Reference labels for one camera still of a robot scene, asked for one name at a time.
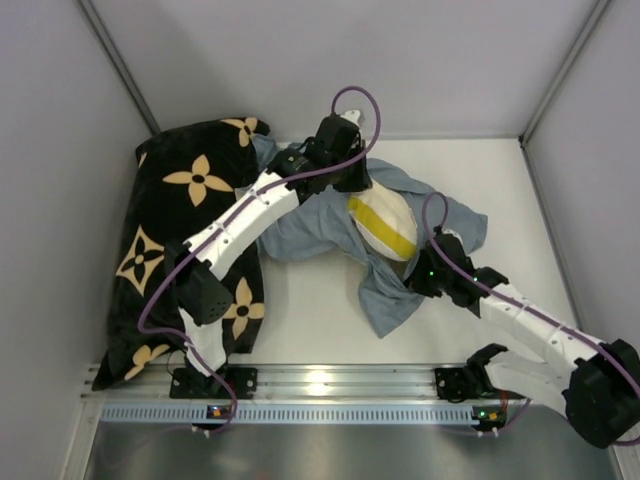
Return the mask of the white pillow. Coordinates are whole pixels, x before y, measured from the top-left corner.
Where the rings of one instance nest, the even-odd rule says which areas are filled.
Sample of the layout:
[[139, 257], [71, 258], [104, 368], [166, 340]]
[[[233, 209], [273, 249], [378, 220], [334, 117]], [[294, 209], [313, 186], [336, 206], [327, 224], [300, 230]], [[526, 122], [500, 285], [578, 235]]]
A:
[[418, 227], [400, 194], [373, 182], [370, 189], [350, 195], [347, 209], [357, 231], [376, 253], [396, 262], [413, 258]]

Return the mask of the blue pillow cover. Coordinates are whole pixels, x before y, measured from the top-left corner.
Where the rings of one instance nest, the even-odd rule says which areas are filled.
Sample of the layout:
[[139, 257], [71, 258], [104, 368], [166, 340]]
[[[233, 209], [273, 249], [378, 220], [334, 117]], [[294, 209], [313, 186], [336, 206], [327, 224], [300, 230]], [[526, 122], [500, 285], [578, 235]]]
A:
[[[281, 148], [265, 135], [252, 140], [259, 170], [274, 159]], [[367, 159], [367, 170], [374, 186], [384, 186], [403, 199], [411, 211], [417, 230], [417, 247], [426, 242], [422, 206], [435, 189], [411, 177], [401, 168], [384, 160]], [[417, 262], [417, 252], [408, 261], [391, 260], [375, 252], [358, 231], [348, 212], [349, 194], [327, 188], [313, 195], [302, 206], [281, 217], [258, 239], [260, 253], [284, 262], [303, 261], [322, 253], [340, 249], [365, 265], [367, 274], [358, 288], [360, 307], [378, 338], [384, 338], [404, 323], [422, 304], [424, 296], [408, 290], [403, 281]], [[467, 254], [485, 242], [488, 217], [447, 197], [448, 215], [445, 231], [457, 236]]]

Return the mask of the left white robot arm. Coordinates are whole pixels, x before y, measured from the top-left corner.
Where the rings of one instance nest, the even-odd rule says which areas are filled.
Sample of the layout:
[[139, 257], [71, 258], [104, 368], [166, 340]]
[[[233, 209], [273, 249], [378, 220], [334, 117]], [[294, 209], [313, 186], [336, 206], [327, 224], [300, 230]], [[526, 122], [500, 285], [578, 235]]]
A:
[[275, 154], [239, 200], [201, 232], [169, 251], [167, 279], [183, 321], [186, 360], [214, 377], [226, 363], [223, 317], [233, 300], [222, 281], [258, 237], [327, 187], [361, 192], [371, 187], [360, 110], [332, 113], [298, 147]]

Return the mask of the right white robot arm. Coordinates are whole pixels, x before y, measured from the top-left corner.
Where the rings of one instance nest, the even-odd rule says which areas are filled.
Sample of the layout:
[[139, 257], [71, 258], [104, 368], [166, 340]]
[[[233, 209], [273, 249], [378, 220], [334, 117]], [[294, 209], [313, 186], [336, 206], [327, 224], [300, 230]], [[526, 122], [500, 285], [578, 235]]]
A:
[[639, 354], [631, 344], [607, 343], [552, 318], [498, 271], [475, 267], [461, 241], [440, 227], [428, 235], [405, 284], [425, 297], [448, 296], [535, 356], [529, 360], [491, 343], [458, 369], [457, 384], [440, 388], [442, 398], [506, 391], [560, 414], [597, 448], [637, 445], [624, 437], [639, 423]]

